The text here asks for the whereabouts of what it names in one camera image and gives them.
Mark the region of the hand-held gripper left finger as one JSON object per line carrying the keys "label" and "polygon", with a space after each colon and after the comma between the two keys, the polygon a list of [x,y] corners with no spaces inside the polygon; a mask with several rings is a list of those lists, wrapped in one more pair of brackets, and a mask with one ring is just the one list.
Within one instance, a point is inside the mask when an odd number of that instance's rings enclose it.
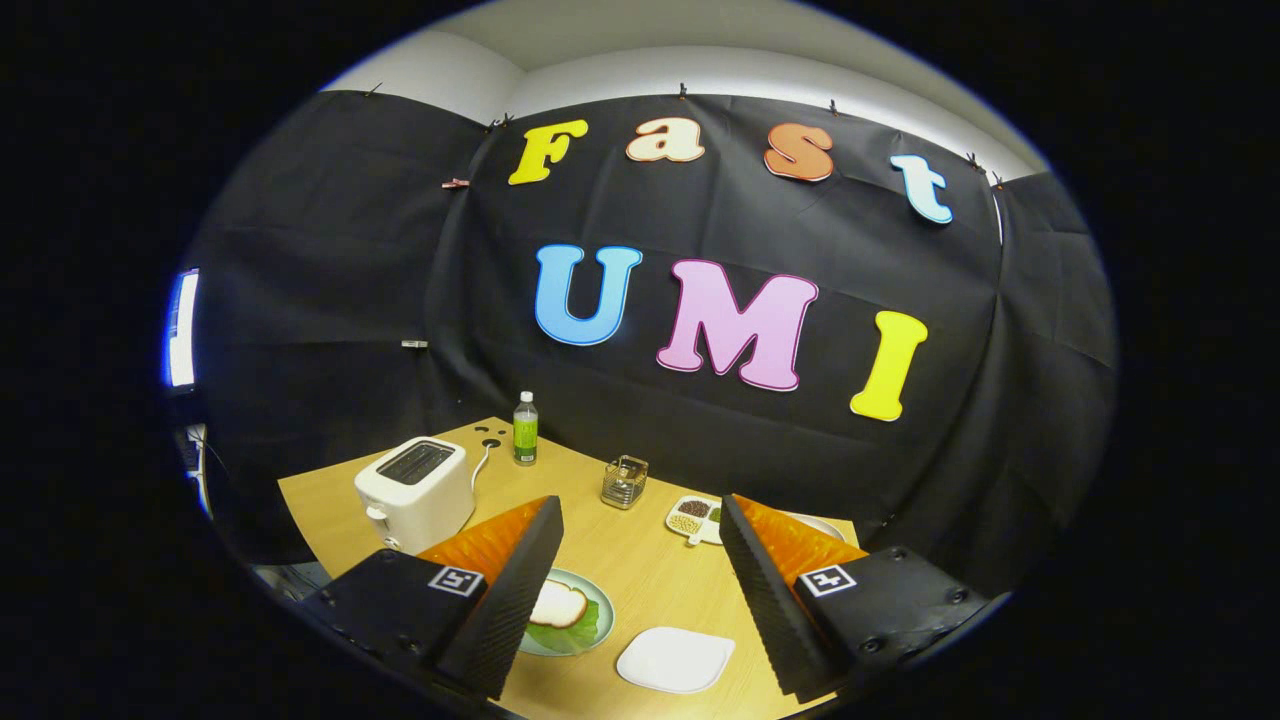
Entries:
{"label": "hand-held gripper left finger", "polygon": [[563,537],[549,495],[420,553],[379,550],[307,597],[323,634],[417,685],[498,700]]}

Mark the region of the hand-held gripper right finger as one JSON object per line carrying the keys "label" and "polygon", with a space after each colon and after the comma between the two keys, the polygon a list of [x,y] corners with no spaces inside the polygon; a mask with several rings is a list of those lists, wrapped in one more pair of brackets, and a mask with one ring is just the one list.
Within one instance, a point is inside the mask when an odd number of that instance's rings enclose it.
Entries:
{"label": "hand-held gripper right finger", "polygon": [[801,702],[924,666],[1001,606],[902,546],[867,552],[740,495],[721,538],[774,670]]}

